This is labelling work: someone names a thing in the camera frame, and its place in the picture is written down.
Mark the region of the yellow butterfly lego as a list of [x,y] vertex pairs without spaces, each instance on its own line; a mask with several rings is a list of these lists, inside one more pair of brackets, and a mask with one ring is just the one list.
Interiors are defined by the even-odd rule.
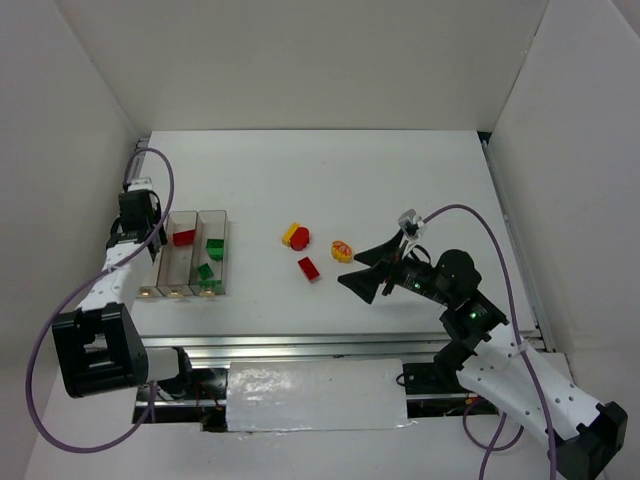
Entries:
[[331,244],[331,255],[339,263],[350,263],[353,259],[353,250],[344,241],[336,240]]

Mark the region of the yellow red lego stack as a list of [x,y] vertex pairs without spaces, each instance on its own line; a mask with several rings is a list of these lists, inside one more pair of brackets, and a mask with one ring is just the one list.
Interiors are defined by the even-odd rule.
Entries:
[[310,230],[307,227],[294,222],[283,235],[281,242],[284,246],[294,251],[302,251],[311,241]]

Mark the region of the green printed lego brick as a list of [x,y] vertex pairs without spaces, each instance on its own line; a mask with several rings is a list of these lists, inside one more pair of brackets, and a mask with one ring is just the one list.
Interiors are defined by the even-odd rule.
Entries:
[[206,240],[205,250],[210,260],[222,262],[225,256],[225,240],[222,238],[209,238]]

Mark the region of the green small lego brick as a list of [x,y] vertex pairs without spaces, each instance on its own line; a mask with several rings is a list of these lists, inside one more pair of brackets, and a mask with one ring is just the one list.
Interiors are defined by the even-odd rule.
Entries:
[[215,274],[208,263],[199,265],[196,270],[200,281],[209,281],[215,278]]

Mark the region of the green lego piece separated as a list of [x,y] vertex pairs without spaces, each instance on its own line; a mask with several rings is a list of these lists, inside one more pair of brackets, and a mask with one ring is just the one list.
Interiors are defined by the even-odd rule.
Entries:
[[221,295],[224,293],[224,287],[220,280],[200,280],[198,286],[201,295]]

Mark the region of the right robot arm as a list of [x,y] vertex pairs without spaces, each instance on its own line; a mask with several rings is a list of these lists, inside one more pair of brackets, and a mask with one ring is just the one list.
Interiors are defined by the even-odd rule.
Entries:
[[436,263],[406,250],[397,233],[356,255],[364,269],[339,276],[366,303],[401,287],[444,306],[450,337],[434,357],[442,381],[488,400],[539,440],[566,479],[595,479],[621,450],[628,415],[602,403],[559,373],[523,338],[479,289],[481,275],[468,253],[451,249]]

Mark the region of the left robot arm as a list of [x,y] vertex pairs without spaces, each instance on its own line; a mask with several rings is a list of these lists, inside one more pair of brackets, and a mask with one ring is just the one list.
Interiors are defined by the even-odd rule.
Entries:
[[106,244],[106,275],[76,309],[55,317],[52,333],[67,393],[73,398],[156,382],[179,393],[191,380],[180,347],[147,349],[130,309],[167,243],[159,198],[132,185],[118,197],[119,216]]

